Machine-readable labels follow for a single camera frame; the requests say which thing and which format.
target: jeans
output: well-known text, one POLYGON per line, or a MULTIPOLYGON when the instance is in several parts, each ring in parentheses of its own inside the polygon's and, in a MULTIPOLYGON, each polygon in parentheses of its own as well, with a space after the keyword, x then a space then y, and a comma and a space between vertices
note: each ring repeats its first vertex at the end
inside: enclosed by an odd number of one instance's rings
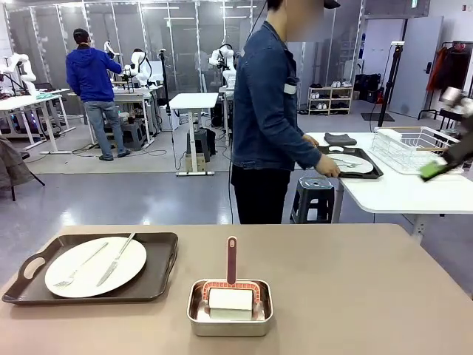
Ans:
POLYGON ((97 137, 98 145, 102 149, 102 154, 105 158, 112 158, 112 150, 110 143, 106 138, 105 130, 103 129, 103 114, 107 121, 112 126, 115 142, 117 143, 118 154, 126 151, 123 145, 123 133, 121 132, 120 118, 118 117, 117 107, 115 102, 105 101, 87 101, 84 102, 87 117, 91 123, 95 137, 97 137))

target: sneaker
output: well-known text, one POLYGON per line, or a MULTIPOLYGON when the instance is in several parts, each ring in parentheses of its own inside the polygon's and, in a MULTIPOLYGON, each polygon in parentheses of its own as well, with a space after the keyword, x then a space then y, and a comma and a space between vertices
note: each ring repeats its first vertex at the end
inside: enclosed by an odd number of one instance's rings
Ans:
POLYGON ((103 155, 101 155, 100 157, 98 157, 100 160, 103 160, 103 161, 113 161, 113 158, 112 157, 104 157, 103 155))
POLYGON ((117 158, 126 157, 127 155, 130 155, 130 153, 131 153, 130 149, 127 149, 125 152, 120 153, 119 155, 117 155, 117 158))

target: white shelf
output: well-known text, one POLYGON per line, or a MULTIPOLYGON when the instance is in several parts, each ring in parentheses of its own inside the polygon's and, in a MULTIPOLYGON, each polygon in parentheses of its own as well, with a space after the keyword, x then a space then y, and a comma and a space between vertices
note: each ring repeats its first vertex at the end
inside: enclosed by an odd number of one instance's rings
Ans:
POLYGON ((348 111, 350 112, 350 108, 352 106, 352 96, 353 96, 353 87, 310 87, 309 88, 309 95, 307 97, 307 105, 308 105, 308 113, 310 115, 311 112, 326 112, 327 115, 330 115, 330 112, 334 112, 334 111, 348 111), (333 92, 334 91, 350 91, 350 97, 348 98, 333 98, 333 92), (320 91, 330 91, 330 98, 311 98, 311 96, 313 95, 313 93, 315 92, 320 92, 320 91), (311 109, 311 103, 312 102, 320 102, 320 101, 324 101, 324 102, 328 102, 328 108, 327 109, 311 109), (332 108, 332 101, 344 101, 344 102, 347 102, 347 105, 348 107, 343 107, 343 108, 339 108, 339 109, 336 109, 336 108, 332 108))

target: shoe rack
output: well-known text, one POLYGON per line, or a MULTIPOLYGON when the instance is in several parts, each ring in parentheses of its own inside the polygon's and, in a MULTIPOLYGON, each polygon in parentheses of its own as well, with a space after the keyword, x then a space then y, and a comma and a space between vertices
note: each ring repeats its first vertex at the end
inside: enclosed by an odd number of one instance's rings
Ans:
POLYGON ((307 110, 309 115, 311 112, 319 114, 335 115, 336 111, 346 111, 350 113, 352 107, 353 87, 310 87, 307 98, 307 110), (319 108, 317 106, 325 104, 327 108, 319 108), (347 107, 336 107, 339 104, 344 104, 347 107))

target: man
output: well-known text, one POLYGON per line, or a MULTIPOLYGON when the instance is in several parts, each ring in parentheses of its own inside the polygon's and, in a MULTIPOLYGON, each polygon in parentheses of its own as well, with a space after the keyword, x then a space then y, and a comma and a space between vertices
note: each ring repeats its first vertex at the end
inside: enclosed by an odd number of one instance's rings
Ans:
POLYGON ((279 224, 297 162, 327 177, 340 172, 297 127, 299 79, 286 41, 298 41, 334 0, 268 0, 268 17, 245 45, 234 93, 231 183, 241 224, 279 224))
POLYGON ((78 28, 74 30, 74 40, 78 44, 66 58, 67 83, 81 97, 87 117, 94 128, 98 145, 102 149, 100 160, 113 161, 110 143, 103 130, 103 114, 112 126, 118 157, 130 154, 123 145, 123 133, 120 126, 117 107, 113 101, 113 88, 107 70, 116 74, 121 73, 121 66, 100 50, 90 47, 90 37, 87 31, 78 28))

